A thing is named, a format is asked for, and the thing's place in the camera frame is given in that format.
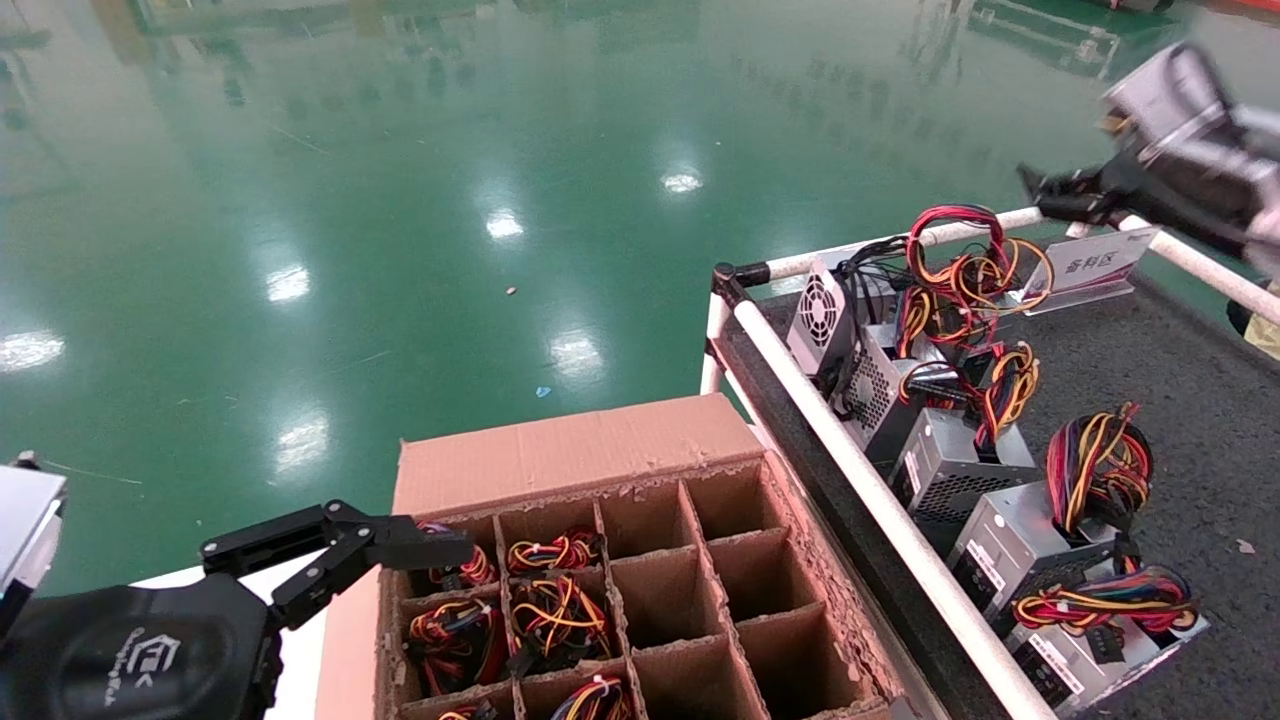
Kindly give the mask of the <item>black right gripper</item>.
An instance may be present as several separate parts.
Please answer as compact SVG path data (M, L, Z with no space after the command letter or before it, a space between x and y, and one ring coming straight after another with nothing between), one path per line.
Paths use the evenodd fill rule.
M1119 228L1133 214L1221 252L1274 250L1271 138L1132 142L1103 167L1042 172L1020 161L1016 173L1046 219Z

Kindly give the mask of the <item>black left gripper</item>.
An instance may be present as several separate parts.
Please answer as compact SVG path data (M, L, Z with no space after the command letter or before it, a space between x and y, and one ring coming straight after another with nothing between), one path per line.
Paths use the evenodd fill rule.
M28 602L3 642L5 719L261 719L297 630L375 568L470 561L466 533L340 500L207 539L207 575L247 577L315 555L268 606L229 577L169 588L114 585Z

